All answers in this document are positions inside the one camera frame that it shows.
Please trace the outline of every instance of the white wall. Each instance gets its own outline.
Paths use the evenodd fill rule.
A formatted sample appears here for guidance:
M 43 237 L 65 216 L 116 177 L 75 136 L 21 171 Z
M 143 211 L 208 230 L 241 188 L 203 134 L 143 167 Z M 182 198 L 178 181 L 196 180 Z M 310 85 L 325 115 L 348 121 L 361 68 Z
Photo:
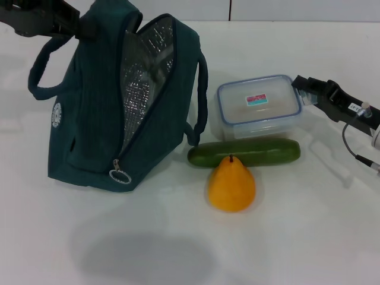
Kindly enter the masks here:
M 93 0 L 66 0 L 83 15 Z M 144 20 L 169 13 L 179 20 L 227 21 L 229 0 L 130 0 L 144 15 Z
M 380 21 L 380 0 L 232 0 L 232 20 Z

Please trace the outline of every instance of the black cable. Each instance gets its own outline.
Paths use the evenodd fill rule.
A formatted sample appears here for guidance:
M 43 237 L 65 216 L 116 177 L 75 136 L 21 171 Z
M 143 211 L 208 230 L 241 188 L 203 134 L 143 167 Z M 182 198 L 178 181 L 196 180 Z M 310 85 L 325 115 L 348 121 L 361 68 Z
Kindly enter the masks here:
M 349 147 L 349 144 L 347 143 L 346 141 L 346 136 L 345 136 L 345 133 L 346 133 L 346 129 L 349 125 L 352 125 L 356 119 L 359 117 L 358 114 L 356 114 L 356 116 L 348 123 L 346 123 L 346 125 L 344 126 L 343 128 L 343 131 L 342 131 L 342 139 L 343 139 L 343 142 L 344 142 L 344 145 L 346 146 L 346 148 L 348 149 L 348 151 L 350 152 L 350 154 L 352 154 L 356 160 L 360 161 L 361 163 L 364 163 L 365 165 L 367 165 L 368 167 L 372 167 L 372 164 L 373 164 L 373 161 L 370 160 L 370 159 L 367 159 L 363 156 L 360 156 L 358 154 L 355 154 L 351 148 Z
M 346 125 L 344 126 L 343 131 L 342 131 L 342 139 L 343 139 L 344 145 L 346 146 L 346 148 L 348 149 L 348 151 L 350 152 L 350 154 L 352 154 L 355 158 L 356 158 L 356 154 L 349 147 L 349 144 L 346 141 L 345 133 L 346 133 L 347 127 L 349 125 L 353 124 L 353 122 L 355 122 L 358 117 L 359 117 L 359 115 L 356 115 L 350 122 L 346 123 Z

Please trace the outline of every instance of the white tabletop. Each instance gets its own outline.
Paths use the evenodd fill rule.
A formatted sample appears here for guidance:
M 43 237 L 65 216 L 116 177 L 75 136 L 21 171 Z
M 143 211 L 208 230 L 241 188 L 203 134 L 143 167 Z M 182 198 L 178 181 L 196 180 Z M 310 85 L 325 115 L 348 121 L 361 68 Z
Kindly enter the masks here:
M 380 107 L 380 24 L 186 24 L 201 37 L 210 73 L 202 142 L 219 137 L 214 94 L 228 81 L 332 79 Z M 1 284 L 380 284 L 380 178 L 344 148 L 343 123 L 313 106 L 290 135 L 301 158 L 251 169 L 258 197 L 245 213 L 207 204 L 211 170 L 185 163 L 185 140 L 133 193 L 49 179 L 53 100 L 37 102 L 27 91 L 45 41 L 0 25 Z M 60 82 L 76 44 L 52 56 L 44 86 Z M 355 152 L 380 162 L 370 137 L 352 128 L 347 137 Z

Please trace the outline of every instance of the green cucumber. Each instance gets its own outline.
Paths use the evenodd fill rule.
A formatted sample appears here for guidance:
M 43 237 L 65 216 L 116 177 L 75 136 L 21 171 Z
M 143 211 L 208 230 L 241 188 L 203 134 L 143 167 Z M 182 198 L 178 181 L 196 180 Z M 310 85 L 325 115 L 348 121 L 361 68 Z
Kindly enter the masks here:
M 231 154 L 247 167 L 269 166 L 299 159 L 301 149 L 298 142 L 287 138 L 210 142 L 190 149 L 188 160 L 194 166 L 215 168 Z

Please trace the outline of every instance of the yellow pear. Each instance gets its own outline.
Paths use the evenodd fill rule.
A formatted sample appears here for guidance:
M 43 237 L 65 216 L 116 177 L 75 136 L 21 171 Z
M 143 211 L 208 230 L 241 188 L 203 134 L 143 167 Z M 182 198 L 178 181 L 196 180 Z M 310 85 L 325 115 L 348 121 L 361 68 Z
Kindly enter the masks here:
M 252 173 L 236 157 L 225 157 L 208 184 L 208 199 L 215 208 L 238 212 L 248 208 L 256 196 Z

